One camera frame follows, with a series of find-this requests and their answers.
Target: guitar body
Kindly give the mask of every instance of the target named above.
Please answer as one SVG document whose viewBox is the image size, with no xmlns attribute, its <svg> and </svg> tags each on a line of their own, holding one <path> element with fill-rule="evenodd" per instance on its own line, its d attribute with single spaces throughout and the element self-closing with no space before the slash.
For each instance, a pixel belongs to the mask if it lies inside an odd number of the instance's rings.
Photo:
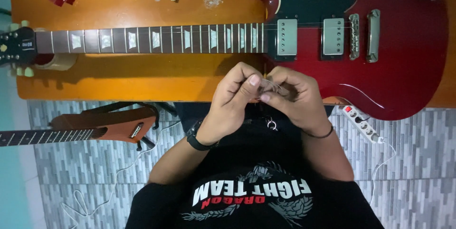
<svg viewBox="0 0 456 229">
<path fill-rule="evenodd" d="M 448 45 L 445 0 L 262 1 L 267 22 L 298 19 L 296 60 L 274 65 L 314 77 L 322 98 L 338 96 L 374 118 L 399 120 L 423 109 L 439 85 Z M 368 63 L 367 16 L 374 9 L 381 11 L 379 56 Z M 359 57 L 350 60 L 347 28 L 342 58 L 321 61 L 322 19 L 334 15 L 348 22 L 351 14 L 359 14 Z"/>
<path fill-rule="evenodd" d="M 149 131 L 155 119 L 153 110 L 141 107 L 106 113 L 62 114 L 51 121 L 51 126 L 54 130 L 97 128 L 102 130 L 102 134 L 91 138 L 93 140 L 137 143 Z"/>
</svg>

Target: man's right hand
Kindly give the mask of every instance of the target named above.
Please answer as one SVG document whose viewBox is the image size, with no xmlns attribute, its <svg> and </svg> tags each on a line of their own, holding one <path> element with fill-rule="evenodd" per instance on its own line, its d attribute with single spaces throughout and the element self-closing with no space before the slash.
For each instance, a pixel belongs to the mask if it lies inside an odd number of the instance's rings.
<svg viewBox="0 0 456 229">
<path fill-rule="evenodd" d="M 304 132 L 314 136 L 324 136 L 331 129 L 318 84 L 312 77 L 277 66 L 267 79 L 287 89 L 290 94 L 281 96 L 265 92 L 261 101 L 283 112 L 292 123 Z"/>
</svg>

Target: guitar headstock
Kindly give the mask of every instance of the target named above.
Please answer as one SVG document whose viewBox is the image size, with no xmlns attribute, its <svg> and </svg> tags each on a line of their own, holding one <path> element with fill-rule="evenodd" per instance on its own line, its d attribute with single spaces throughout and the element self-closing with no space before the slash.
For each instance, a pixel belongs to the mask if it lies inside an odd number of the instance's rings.
<svg viewBox="0 0 456 229">
<path fill-rule="evenodd" d="M 35 32 L 28 22 L 11 24 L 10 31 L 0 33 L 0 66 L 30 66 L 37 56 Z"/>
</svg>

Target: guitar stand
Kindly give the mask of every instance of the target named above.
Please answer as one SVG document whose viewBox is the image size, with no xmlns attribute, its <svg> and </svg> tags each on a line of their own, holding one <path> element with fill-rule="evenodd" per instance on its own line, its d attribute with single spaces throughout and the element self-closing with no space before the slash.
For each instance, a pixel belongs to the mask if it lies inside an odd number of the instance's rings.
<svg viewBox="0 0 456 229">
<path fill-rule="evenodd" d="M 115 111 L 115 110 L 118 110 L 118 109 L 122 109 L 122 108 L 127 107 L 127 106 L 131 106 L 131 105 L 134 105 L 134 104 L 139 104 L 141 106 L 149 107 L 152 110 L 154 110 L 157 119 L 155 120 L 155 126 L 153 127 L 153 129 L 154 130 L 157 129 L 158 126 L 159 126 L 158 125 L 158 121 L 160 119 L 160 115 L 158 113 L 158 110 L 157 110 L 157 108 L 155 106 L 153 106 L 151 104 L 146 104 L 144 102 L 116 102 L 116 103 L 100 106 L 100 107 L 97 107 L 97 108 L 93 108 L 93 109 L 90 109 L 90 110 L 85 110 L 83 112 L 107 113 L 107 112 Z M 156 102 L 155 104 L 157 106 L 159 106 L 160 108 L 162 108 L 163 110 L 169 112 L 171 115 L 177 116 L 177 111 L 171 105 L 169 105 L 167 103 L 164 103 L 164 102 Z M 149 147 L 150 149 L 155 147 L 155 144 L 150 139 L 148 139 L 145 136 L 143 138 L 141 138 L 141 141 L 143 141 L 147 145 L 147 147 Z M 138 148 L 136 148 L 137 151 L 142 151 L 141 141 L 138 141 L 136 143 L 138 145 Z"/>
</svg>

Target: black bracelet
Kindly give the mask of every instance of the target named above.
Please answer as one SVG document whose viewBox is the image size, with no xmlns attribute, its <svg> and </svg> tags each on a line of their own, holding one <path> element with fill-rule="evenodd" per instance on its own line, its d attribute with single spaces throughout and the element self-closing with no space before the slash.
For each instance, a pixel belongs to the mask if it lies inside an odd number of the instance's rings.
<svg viewBox="0 0 456 229">
<path fill-rule="evenodd" d="M 334 127 L 331 126 L 331 130 L 329 131 L 329 133 L 327 133 L 327 134 L 324 135 L 324 136 L 314 136 L 314 135 L 311 135 L 311 134 L 305 132 L 304 130 L 301 130 L 301 131 L 302 131 L 304 134 L 306 134 L 306 135 L 308 135 L 308 136 L 310 136 L 310 137 L 322 139 L 322 138 L 327 138 L 327 137 L 334 131 Z"/>
</svg>

